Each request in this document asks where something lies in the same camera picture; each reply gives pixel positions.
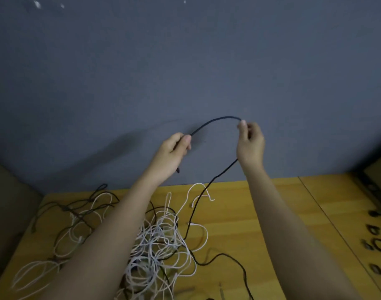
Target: yellow wooden surface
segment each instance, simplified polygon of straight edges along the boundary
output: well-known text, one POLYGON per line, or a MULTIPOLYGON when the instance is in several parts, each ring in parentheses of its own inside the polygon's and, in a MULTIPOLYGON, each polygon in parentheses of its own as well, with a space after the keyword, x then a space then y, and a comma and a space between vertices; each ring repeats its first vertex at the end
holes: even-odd
POLYGON ((381 275, 369 267, 373 263, 381 268, 381 252, 367 250, 361 243, 362 239, 369 242, 375 237, 366 224, 381 228, 381 217, 368 215, 369 210, 376 209, 373 202, 350 175, 301 177, 301 180, 381 289, 381 275))
MULTIPOLYGON (((334 255, 363 298, 381 299, 381 292, 368 272, 360 264, 300 179, 274 179, 274 183, 283 198, 301 217, 309 230, 334 255)), ((152 201, 157 205, 163 205, 167 192, 171 191, 171 207, 178 210, 186 198, 188 189, 189 186, 159 187, 154 193, 152 201)), ((197 197, 202 189, 203 187, 200 185, 194 187, 190 199, 193 200, 197 197)), ((246 268, 248 284, 256 300, 284 299, 265 247, 247 183, 244 181, 215 183, 209 187, 209 192, 215 201, 211 202, 208 201, 208 198, 203 197, 193 217, 193 222, 203 224, 209 235, 206 246, 195 253, 196 258, 204 262, 219 252, 230 254, 246 268)), ((125 190, 115 191, 115 193, 122 197, 125 190)), ((90 193, 50 194, 45 197, 43 203, 56 200, 66 204, 73 200, 87 198, 89 195, 90 193)), ((344 196, 338 197, 338 201, 344 202, 344 197, 348 196, 349 194, 345 193, 344 196)), ((183 234, 192 212, 189 203, 190 201, 179 214, 179 226, 183 234)), ((69 221, 70 218, 67 213, 55 209, 40 219, 36 233, 27 230, 0 280, 0 299, 18 299, 42 287, 46 281, 52 279, 52 275, 44 278, 25 292, 12 292, 10 290, 12 278, 23 265, 52 256, 53 240, 56 233, 68 226, 69 221)), ((349 224, 350 227, 353 225, 356 227, 364 226, 364 223, 360 222, 358 218, 353 218, 351 221, 353 222, 349 224)), ((202 228, 191 227, 187 239, 189 248, 195 248, 203 241, 203 238, 202 228)), ((360 237, 356 236, 355 238, 359 242, 360 237)), ((219 257, 208 266, 198 267, 197 273, 193 277, 179 278, 175 288, 176 299, 205 300, 210 297, 219 300, 221 299, 220 284, 226 300, 248 299, 243 284, 242 270, 227 257, 219 257)))

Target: hand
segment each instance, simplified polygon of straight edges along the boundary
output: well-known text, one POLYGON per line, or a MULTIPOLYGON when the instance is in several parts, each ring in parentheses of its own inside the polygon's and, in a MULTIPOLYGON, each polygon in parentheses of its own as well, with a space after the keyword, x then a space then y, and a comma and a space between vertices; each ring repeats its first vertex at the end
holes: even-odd
POLYGON ((263 154, 265 140, 257 123, 246 123, 242 120, 238 124, 239 140, 237 156, 243 171, 263 169, 263 154))
POLYGON ((157 153, 150 162, 145 174, 153 179, 157 185, 167 180, 178 168, 182 158, 191 149, 191 136, 176 133, 161 144, 157 153))

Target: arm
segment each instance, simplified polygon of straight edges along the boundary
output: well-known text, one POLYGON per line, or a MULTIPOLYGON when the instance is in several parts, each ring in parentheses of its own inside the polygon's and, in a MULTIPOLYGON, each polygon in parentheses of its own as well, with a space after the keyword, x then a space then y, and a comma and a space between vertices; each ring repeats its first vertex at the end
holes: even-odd
POLYGON ((237 155, 275 273, 287 299, 361 299, 342 269, 283 201, 263 168, 264 136, 238 125, 237 155))
POLYGON ((147 170, 79 248, 41 300, 113 299, 150 197, 190 149, 190 136, 182 136, 177 133, 163 142, 147 170))

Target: fingernail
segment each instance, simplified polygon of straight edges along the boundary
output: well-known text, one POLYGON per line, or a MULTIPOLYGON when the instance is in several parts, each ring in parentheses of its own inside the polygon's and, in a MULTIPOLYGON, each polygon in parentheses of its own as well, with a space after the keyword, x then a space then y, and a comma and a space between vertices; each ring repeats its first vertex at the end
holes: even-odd
POLYGON ((191 138, 191 135, 186 135, 184 136, 184 141, 189 143, 191 141, 191 138))

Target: person's left hand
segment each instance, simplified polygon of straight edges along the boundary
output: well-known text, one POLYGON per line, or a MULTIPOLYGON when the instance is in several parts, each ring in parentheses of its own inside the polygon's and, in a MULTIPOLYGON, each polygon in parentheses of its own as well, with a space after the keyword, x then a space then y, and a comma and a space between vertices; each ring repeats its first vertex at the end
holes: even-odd
POLYGON ((182 158, 187 154, 187 150, 190 150, 191 138, 190 135, 184 136, 183 133, 176 133, 165 140, 150 162, 145 174, 157 185, 162 184, 175 172, 182 158))

